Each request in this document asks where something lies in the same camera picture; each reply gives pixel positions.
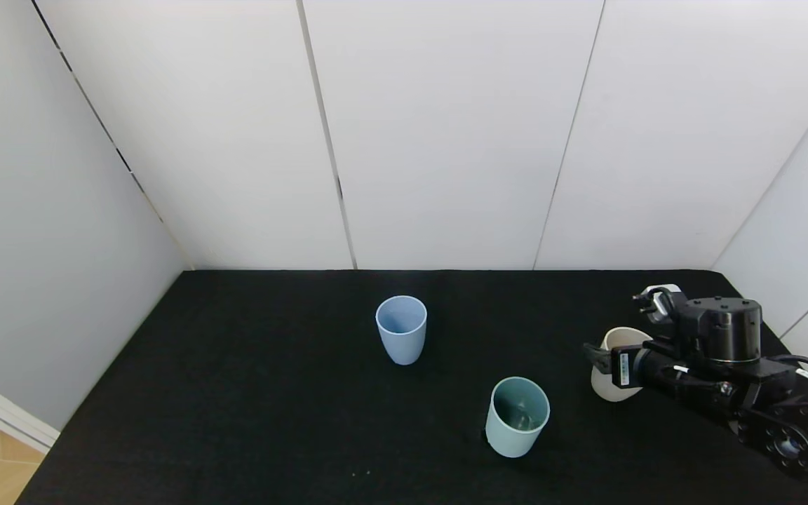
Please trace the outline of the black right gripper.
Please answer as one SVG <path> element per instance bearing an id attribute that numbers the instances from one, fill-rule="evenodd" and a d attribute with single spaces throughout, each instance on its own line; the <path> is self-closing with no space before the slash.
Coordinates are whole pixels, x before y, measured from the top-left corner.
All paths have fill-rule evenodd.
<path id="1" fill-rule="evenodd" d="M 602 375 L 612 376 L 612 383 L 620 389 L 677 387 L 678 362 L 646 344 L 636 344 L 614 349 L 583 344 L 583 352 L 593 369 Z"/>

